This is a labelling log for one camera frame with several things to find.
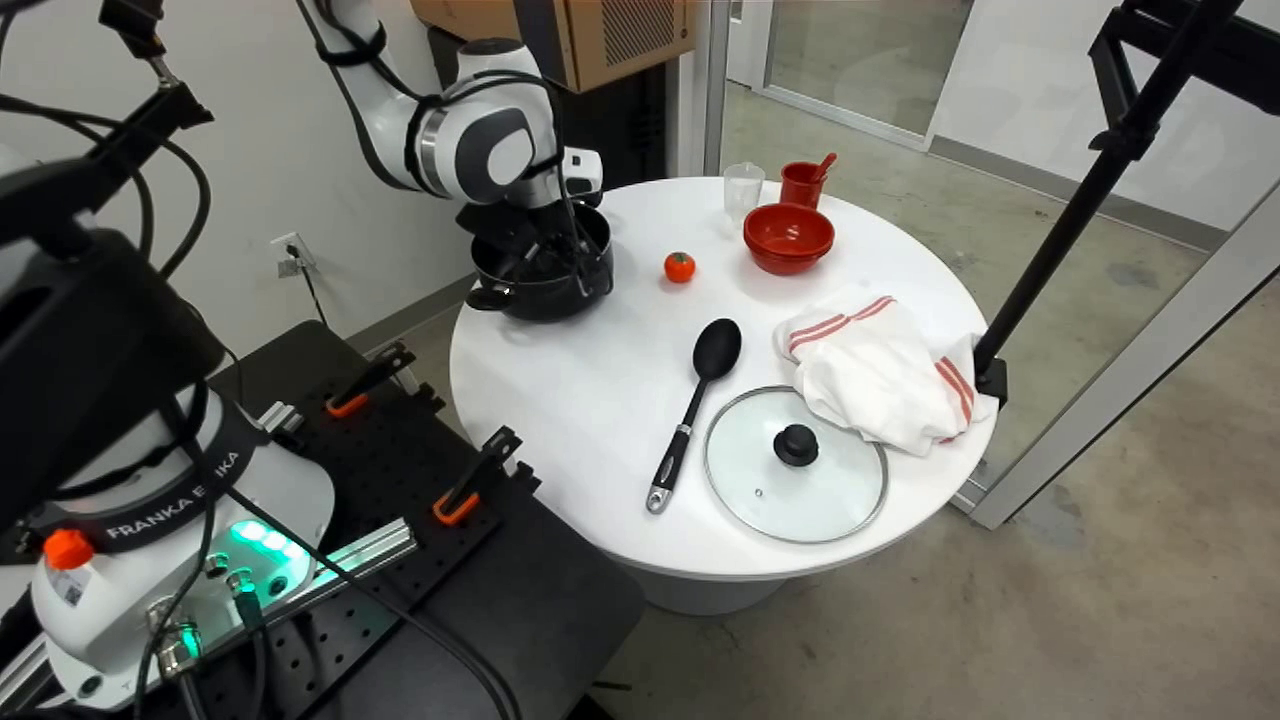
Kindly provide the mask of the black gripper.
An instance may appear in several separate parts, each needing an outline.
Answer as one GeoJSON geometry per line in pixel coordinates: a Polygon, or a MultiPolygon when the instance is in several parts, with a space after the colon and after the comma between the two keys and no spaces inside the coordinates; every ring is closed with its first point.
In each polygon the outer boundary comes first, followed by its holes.
{"type": "Polygon", "coordinates": [[[479,266],[557,266],[575,264],[602,234],[602,194],[563,194],[550,206],[464,204],[455,222],[473,234],[479,266]]]}

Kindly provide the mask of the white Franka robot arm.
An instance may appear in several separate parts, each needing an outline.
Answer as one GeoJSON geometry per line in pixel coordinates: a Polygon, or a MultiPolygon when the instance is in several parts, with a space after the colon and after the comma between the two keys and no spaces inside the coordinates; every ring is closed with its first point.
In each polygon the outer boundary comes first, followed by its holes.
{"type": "Polygon", "coordinates": [[[455,50],[451,84],[412,93],[386,57],[390,28],[373,0],[298,7],[386,184],[550,218],[550,238],[572,259],[584,254],[552,84],[529,42],[473,40],[455,50]]]}

